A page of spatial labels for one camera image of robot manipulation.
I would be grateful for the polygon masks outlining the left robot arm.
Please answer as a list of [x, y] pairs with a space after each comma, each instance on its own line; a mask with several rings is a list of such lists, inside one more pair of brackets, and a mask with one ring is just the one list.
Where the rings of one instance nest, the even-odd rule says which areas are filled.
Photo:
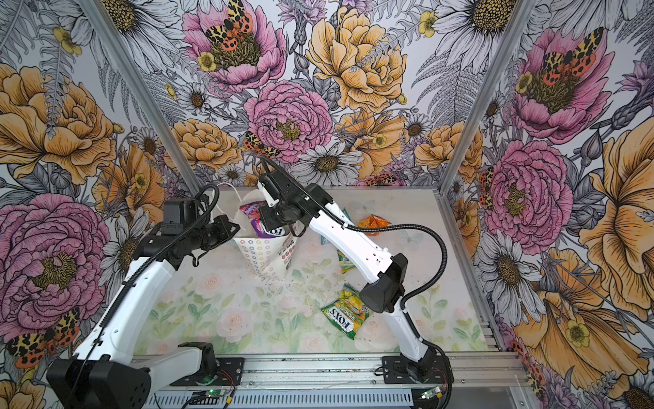
[[210, 343], [181, 344], [134, 363], [141, 327], [186, 257], [230, 241], [238, 224], [221, 215], [180, 216], [154, 227], [136, 248], [118, 293], [73, 356], [57, 359], [47, 380], [65, 408], [142, 408], [155, 392], [182, 378], [213, 381], [219, 373]]

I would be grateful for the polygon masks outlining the aluminium corner post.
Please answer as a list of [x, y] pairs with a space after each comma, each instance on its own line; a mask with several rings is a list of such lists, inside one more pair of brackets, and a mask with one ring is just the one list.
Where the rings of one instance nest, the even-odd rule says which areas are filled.
[[139, 107], [143, 109], [149, 124], [156, 131], [190, 193], [197, 194], [200, 189], [199, 179], [189, 165], [103, 2], [82, 1], [80, 7], [95, 29], [100, 42], [107, 47], [109, 56], [117, 64], [117, 70], [134, 94]]
[[453, 184], [454, 177], [463, 164], [466, 151], [468, 151], [473, 143], [475, 133], [479, 128], [480, 121], [482, 121], [485, 109], [490, 103], [494, 90], [509, 64], [509, 59], [514, 53], [514, 50], [519, 46], [520, 38], [526, 30], [535, 5], [536, 1], [534, 0], [518, 1], [515, 5], [514, 13], [509, 20], [498, 51], [490, 62], [484, 82], [476, 95], [472, 110], [465, 121], [459, 143], [455, 147], [449, 163], [446, 165], [446, 171], [439, 185], [439, 193], [443, 196], [447, 194]]

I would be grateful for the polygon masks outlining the left aluminium corner post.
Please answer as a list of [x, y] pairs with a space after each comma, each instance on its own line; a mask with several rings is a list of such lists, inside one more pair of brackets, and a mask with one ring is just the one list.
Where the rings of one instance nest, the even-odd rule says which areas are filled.
[[80, 7], [95, 29], [100, 42], [107, 47], [109, 56], [117, 64], [117, 70], [134, 94], [139, 107], [143, 109], [149, 124], [156, 131], [190, 193], [197, 194], [200, 189], [199, 179], [189, 165], [103, 2], [82, 1]]

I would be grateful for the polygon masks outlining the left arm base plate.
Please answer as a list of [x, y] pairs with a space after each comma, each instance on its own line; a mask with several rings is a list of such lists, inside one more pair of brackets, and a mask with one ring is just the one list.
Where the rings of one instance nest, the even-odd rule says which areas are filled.
[[245, 359], [243, 357], [218, 357], [216, 370], [207, 374], [195, 373], [178, 379], [171, 385], [174, 387], [194, 386], [240, 386], [244, 375]]

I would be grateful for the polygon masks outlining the yellow green fox's packet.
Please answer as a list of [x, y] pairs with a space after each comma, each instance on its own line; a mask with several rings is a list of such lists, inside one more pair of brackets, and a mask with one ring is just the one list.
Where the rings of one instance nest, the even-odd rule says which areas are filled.
[[337, 257], [343, 274], [347, 274], [347, 272], [357, 269], [355, 264], [339, 250], [337, 250]]
[[349, 339], [356, 338], [371, 315], [359, 292], [349, 284], [342, 287], [337, 300], [323, 307], [321, 311], [330, 324]]

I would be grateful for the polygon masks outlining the yellow green Fox's packet front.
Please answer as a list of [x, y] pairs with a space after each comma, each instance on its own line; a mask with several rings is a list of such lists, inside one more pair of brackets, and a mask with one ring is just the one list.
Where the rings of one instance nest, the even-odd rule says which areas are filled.
[[349, 284], [342, 287], [337, 300], [323, 307], [321, 311], [330, 324], [349, 339], [356, 338], [371, 315], [359, 292]]

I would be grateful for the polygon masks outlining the right aluminium corner post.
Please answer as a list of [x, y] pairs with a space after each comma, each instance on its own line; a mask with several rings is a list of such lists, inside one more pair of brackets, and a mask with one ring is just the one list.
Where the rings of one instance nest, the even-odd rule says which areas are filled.
[[465, 121], [459, 143], [455, 147], [449, 163], [446, 165], [446, 171], [439, 185], [439, 193], [443, 196], [447, 194], [453, 184], [454, 177], [463, 164], [466, 151], [468, 151], [473, 143], [475, 133], [479, 128], [480, 121], [482, 121], [485, 109], [490, 103], [494, 90], [509, 64], [509, 59], [514, 53], [514, 50], [519, 46], [520, 38], [526, 30], [535, 5], [536, 1], [534, 0], [518, 1], [515, 5], [514, 13], [509, 20], [498, 51], [490, 62], [484, 82], [476, 95], [472, 110]]

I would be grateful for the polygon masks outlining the aluminium front rail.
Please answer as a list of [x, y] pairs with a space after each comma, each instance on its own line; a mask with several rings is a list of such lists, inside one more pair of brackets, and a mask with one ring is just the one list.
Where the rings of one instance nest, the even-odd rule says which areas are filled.
[[[514, 388], [529, 384], [526, 369], [517, 354], [507, 352], [459, 352], [448, 355], [454, 375], [452, 384], [385, 384], [381, 375], [382, 357], [391, 354], [245, 354], [218, 355], [243, 357], [244, 375], [240, 390], [299, 389], [429, 389], [434, 386], [454, 388]], [[153, 389], [173, 388], [175, 381], [195, 373], [216, 370], [194, 369], [190, 357], [137, 355], [129, 363], [137, 369], [148, 369]]]

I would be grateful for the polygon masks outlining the yellow green Fox's packet back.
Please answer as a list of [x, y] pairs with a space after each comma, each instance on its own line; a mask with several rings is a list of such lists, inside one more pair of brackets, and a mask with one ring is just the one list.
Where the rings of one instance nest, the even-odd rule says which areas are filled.
[[355, 264], [339, 250], [337, 250], [337, 257], [343, 274], [347, 274], [347, 272], [357, 269]]

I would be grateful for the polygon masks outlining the purple Fox's candy packet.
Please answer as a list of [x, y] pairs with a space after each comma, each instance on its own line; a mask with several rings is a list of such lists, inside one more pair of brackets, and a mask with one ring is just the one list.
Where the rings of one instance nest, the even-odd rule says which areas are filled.
[[267, 202], [254, 201], [247, 204], [242, 204], [239, 207], [239, 210], [250, 220], [250, 224], [255, 230], [256, 236], [262, 239], [272, 239], [286, 236], [287, 231], [285, 228], [268, 229], [264, 226], [262, 221], [262, 214], [260, 212], [260, 208], [262, 206], [267, 207]]

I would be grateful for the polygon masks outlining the white patterned paper bag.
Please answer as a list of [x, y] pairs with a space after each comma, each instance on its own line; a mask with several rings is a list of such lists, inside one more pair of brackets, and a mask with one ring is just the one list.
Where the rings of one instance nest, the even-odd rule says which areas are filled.
[[294, 236], [286, 230], [287, 235], [283, 237], [258, 238], [250, 220], [239, 210], [239, 207], [254, 201], [266, 201], [264, 195], [258, 189], [240, 192], [227, 182], [219, 182], [218, 187], [221, 189], [219, 203], [227, 204], [228, 209], [223, 211], [220, 206], [216, 206], [216, 209], [226, 214], [231, 222], [240, 226], [233, 240], [244, 256], [246, 264], [263, 281], [283, 281], [296, 247]]

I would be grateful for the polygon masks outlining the teal snack packet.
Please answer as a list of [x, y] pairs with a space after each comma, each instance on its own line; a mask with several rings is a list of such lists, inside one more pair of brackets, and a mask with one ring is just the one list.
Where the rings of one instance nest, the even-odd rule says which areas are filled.
[[347, 239], [354, 234], [347, 229], [354, 224], [338, 207], [329, 208], [328, 213], [320, 211], [320, 217], [316, 221], [320, 224], [320, 237], [323, 245], [330, 242], [343, 250]]

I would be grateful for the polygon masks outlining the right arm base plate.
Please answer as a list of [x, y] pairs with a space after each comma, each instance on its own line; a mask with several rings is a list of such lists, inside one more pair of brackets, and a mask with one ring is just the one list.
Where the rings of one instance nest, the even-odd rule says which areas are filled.
[[445, 385], [455, 380], [450, 362], [442, 355], [425, 356], [418, 362], [403, 355], [386, 355], [381, 359], [381, 376], [385, 384]]

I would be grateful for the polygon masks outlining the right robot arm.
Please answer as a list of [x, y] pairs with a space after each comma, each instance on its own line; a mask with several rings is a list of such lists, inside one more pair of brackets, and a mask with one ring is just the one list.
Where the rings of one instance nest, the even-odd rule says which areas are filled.
[[373, 242], [366, 235], [369, 230], [349, 221], [321, 187], [313, 186], [308, 192], [291, 182], [277, 187], [273, 181], [262, 178], [257, 188], [267, 201], [260, 208], [267, 229], [291, 228], [300, 222], [305, 228], [327, 238], [364, 276], [366, 285], [359, 295], [368, 309], [386, 320], [400, 346], [405, 373], [417, 383], [426, 383], [432, 377], [440, 377], [441, 383], [447, 383], [448, 360], [443, 349], [420, 334], [406, 306], [409, 299], [427, 291], [443, 276], [448, 262], [444, 240], [434, 230], [422, 225], [399, 224], [370, 229], [371, 233], [417, 230], [427, 233], [437, 242], [441, 259], [434, 276], [419, 288], [407, 292], [404, 288], [407, 257], [401, 253], [393, 255]]

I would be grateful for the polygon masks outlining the orange snack packet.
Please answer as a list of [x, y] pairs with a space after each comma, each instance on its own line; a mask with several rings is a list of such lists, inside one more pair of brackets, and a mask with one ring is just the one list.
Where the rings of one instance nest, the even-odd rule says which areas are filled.
[[362, 219], [358, 223], [359, 228], [364, 228], [364, 229], [378, 229], [378, 228], [386, 228], [390, 225], [390, 222], [380, 216], [376, 215], [370, 215], [364, 219]]

